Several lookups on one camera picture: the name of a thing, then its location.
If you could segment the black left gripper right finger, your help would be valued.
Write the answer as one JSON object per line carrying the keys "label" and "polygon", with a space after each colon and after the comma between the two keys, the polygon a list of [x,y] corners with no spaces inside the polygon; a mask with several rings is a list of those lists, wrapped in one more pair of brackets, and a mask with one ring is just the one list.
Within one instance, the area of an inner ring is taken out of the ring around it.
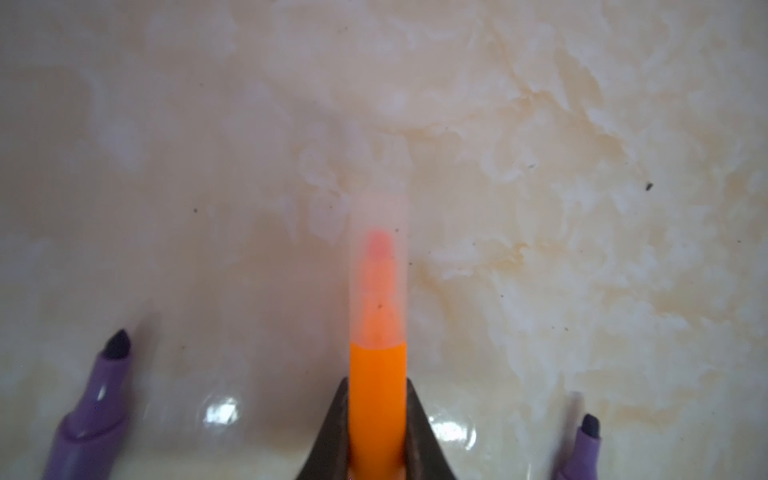
{"label": "black left gripper right finger", "polygon": [[406,409],[405,478],[456,480],[410,378],[407,379]]}

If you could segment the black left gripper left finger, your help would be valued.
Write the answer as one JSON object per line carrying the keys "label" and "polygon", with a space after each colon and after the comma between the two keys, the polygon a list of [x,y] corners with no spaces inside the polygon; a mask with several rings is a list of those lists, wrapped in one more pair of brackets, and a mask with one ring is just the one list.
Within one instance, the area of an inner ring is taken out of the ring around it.
{"label": "black left gripper left finger", "polygon": [[348,378],[339,383],[308,457],[296,480],[348,479]]}

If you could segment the translucent pen cap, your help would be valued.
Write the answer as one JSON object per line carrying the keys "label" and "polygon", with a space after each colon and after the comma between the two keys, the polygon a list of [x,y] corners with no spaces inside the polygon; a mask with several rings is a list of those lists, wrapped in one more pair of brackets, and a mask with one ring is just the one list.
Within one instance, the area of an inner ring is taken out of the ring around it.
{"label": "translucent pen cap", "polygon": [[370,190],[352,197],[349,333],[363,348],[407,341],[408,223],[403,194]]}

